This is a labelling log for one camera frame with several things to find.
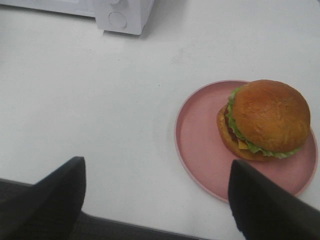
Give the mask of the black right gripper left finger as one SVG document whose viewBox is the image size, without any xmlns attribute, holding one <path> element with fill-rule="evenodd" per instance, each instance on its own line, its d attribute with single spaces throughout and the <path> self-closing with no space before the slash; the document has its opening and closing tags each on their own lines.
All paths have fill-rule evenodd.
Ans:
<svg viewBox="0 0 320 240">
<path fill-rule="evenodd" d="M 82 210 L 86 164 L 75 156 L 0 204 L 2 240 L 67 240 Z"/>
</svg>

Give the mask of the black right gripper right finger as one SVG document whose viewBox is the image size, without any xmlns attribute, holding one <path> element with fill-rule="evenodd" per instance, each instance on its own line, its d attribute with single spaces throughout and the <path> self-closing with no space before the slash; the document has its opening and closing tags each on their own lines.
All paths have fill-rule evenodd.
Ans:
<svg viewBox="0 0 320 240">
<path fill-rule="evenodd" d="M 247 240 L 318 240 L 320 212 L 243 160 L 231 165 L 228 200 Z"/>
</svg>

